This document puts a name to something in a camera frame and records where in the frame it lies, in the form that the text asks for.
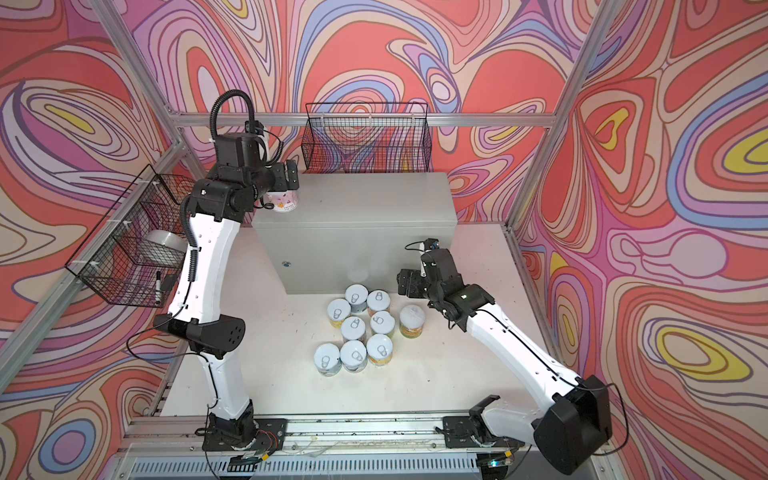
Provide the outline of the brown label can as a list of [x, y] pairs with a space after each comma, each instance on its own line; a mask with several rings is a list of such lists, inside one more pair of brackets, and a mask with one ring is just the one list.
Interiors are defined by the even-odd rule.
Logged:
[[324, 343], [317, 347], [313, 361], [318, 372], [326, 377], [339, 373], [342, 367], [340, 349], [333, 343]]
[[367, 365], [367, 349], [363, 342], [352, 340], [345, 342], [340, 349], [342, 366], [350, 373], [359, 373]]

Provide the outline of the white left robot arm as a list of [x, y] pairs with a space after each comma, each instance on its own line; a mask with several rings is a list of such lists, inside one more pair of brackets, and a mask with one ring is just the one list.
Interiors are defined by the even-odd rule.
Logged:
[[243, 319], [225, 315], [221, 292], [234, 240], [245, 216], [271, 192], [298, 185], [296, 170], [277, 161], [267, 131], [214, 133], [216, 162], [180, 205], [187, 251], [178, 288], [155, 329], [183, 340], [199, 357], [211, 400], [202, 430], [203, 449], [245, 451], [257, 446], [253, 401], [245, 391], [237, 348]]

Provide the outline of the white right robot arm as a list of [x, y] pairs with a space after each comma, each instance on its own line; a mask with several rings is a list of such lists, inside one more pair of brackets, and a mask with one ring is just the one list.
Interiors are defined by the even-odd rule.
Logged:
[[469, 411], [477, 441], [501, 439], [534, 444], [564, 475], [574, 473], [612, 436], [609, 387], [596, 376], [581, 377], [533, 342], [485, 289], [467, 284], [453, 256], [437, 240], [407, 245], [420, 255], [418, 269], [397, 275], [398, 293], [424, 299], [450, 328], [479, 341], [526, 388], [535, 409], [524, 413], [489, 395]]

